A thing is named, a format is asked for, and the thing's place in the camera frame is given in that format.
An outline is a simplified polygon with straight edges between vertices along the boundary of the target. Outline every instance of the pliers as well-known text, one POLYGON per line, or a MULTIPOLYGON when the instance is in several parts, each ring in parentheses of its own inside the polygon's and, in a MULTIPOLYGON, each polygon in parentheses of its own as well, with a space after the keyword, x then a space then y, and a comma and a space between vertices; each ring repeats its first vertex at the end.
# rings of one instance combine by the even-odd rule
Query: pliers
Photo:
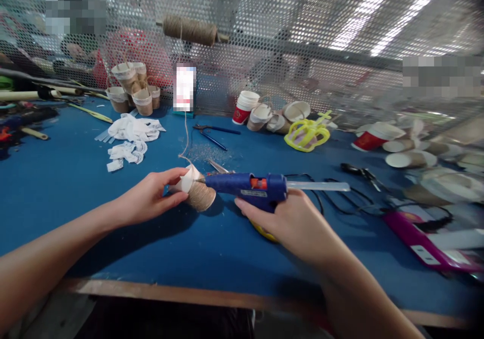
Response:
POLYGON ((235 131, 235 130, 229 130, 229 129, 225 129, 223 127, 216 127, 216 126, 209 126, 209 125, 198 125, 196 124, 195 126, 193 126, 193 128, 197 129, 197 130, 200 130, 200 134, 202 134, 204 137, 206 137, 208 140, 210 140, 211 142, 213 142, 215 145, 217 145, 218 147, 220 147, 221 149, 227 151, 227 148, 222 145, 221 143, 219 143, 217 140, 215 140, 213 137, 211 137, 210 135, 207 135, 203 130, 204 129, 211 129, 211 130, 218 130, 218 131, 224 131, 224 132, 229 132, 229 133, 234 133, 234 134, 237 134, 237 135, 240 135, 240 131, 235 131))

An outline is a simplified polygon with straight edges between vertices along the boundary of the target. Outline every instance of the person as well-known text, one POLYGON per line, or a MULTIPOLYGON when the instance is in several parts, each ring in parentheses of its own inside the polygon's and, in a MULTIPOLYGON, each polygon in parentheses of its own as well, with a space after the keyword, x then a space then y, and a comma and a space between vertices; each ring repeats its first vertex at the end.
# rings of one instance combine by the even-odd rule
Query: person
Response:
MULTIPOLYGON (((150 173, 119 198, 0 257, 0 333, 51 291, 107 234, 157 217, 187 199, 184 192, 163 196, 165 186, 176 184, 187 172, 174 168, 150 173)), ((274 214, 240 198, 235 204, 315 268, 329 319, 341 338, 423 338, 304 192, 290 189, 287 200, 278 204, 274 214)))

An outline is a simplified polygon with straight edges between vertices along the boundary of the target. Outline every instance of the workbench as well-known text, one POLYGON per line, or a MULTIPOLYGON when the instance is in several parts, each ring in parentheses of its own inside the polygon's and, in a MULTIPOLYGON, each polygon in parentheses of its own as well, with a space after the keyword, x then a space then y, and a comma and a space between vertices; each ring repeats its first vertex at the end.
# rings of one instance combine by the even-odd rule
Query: workbench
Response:
MULTIPOLYGON (((113 120, 119 117, 109 102, 88 100, 85 107, 113 120), (96 107, 100 103, 105 107, 96 107)), ((58 118, 42 124, 48 141, 25 137, 18 151, 11 149, 12 156, 0 162, 0 254, 120 196, 150 172, 186 166, 178 158, 186 144, 184 118, 167 108, 151 117, 159 118, 167 131, 148 143, 140 165, 125 162, 113 173, 106 169, 111 145, 94 140, 109 125, 74 108, 62 108, 58 118)), ((196 116, 188 119, 188 127, 187 156, 202 173, 214 171, 207 162, 213 159, 236 172, 308 173, 316 180, 347 181, 376 201, 383 199, 360 177, 343 173, 339 165, 346 162, 369 168, 391 189, 411 185, 402 172, 385 164, 383 151, 353 149, 350 133, 335 131, 327 143, 302 153, 280 135, 249 131, 227 117, 196 116), (227 146, 225 152, 192 129, 195 123, 237 129, 241 135, 211 132, 227 146)), ((308 195, 316 203, 314 195, 308 195)), ((464 325, 475 288, 421 265, 379 218, 345 216, 322 200, 330 225, 414 323, 464 325)), ((72 267, 60 287, 88 294, 306 313, 324 306, 312 270, 262 237, 241 215, 233 196, 226 194, 219 194, 206 212, 198 214, 181 204, 150 222, 113 232, 72 267)))

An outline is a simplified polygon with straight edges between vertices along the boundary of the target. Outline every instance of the white paper scraps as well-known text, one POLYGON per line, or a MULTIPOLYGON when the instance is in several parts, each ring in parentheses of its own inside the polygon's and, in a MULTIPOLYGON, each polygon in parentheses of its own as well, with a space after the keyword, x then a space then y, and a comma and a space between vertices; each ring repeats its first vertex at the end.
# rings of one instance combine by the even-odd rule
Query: white paper scraps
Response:
POLYGON ((123 167, 122 159, 114 159, 112 162, 106 164, 108 172, 116 171, 123 167))
POLYGON ((136 119, 127 113, 121 114, 121 118, 108 129, 110 136, 131 142, 156 140, 160 131, 166 131, 160 121, 147 118, 136 119))
POLYGON ((136 119, 130 114, 121 114, 121 118, 116 120, 108 129, 108 133, 116 139, 128 141, 113 146, 107 151, 109 158, 113 159, 113 162, 107 165, 108 171, 121 169, 123 167, 123 159, 126 159, 129 163, 140 164, 148 151, 146 142, 158 139, 160 131, 166 130, 158 120, 136 119))

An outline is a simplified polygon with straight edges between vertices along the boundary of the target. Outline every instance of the perforated metal sheet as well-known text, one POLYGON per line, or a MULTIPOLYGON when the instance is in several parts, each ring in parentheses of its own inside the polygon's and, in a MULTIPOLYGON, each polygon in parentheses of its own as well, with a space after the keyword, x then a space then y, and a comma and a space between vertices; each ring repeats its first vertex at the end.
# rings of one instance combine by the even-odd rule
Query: perforated metal sheet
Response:
MULTIPOLYGON (((171 99, 173 63, 193 61, 198 66, 197 112, 230 115, 240 90, 251 89, 268 96, 276 108, 292 100, 308 101, 314 111, 331 108, 342 114, 343 126, 404 111, 437 112, 439 132, 483 111, 482 100, 405 102, 401 60, 406 55, 481 53, 479 2, 105 0, 105 33, 74 38, 86 54, 99 46, 93 65, 67 58, 63 40, 70 36, 44 34, 51 5, 46 0, 0 0, 0 39, 21 48, 50 76, 100 88, 106 71, 125 56, 141 60, 166 101, 171 99), (215 23, 230 35, 230 43, 189 46, 166 37, 155 21, 168 13, 215 23)), ((3 45, 7 55, 12 53, 5 51, 8 47, 3 45)))

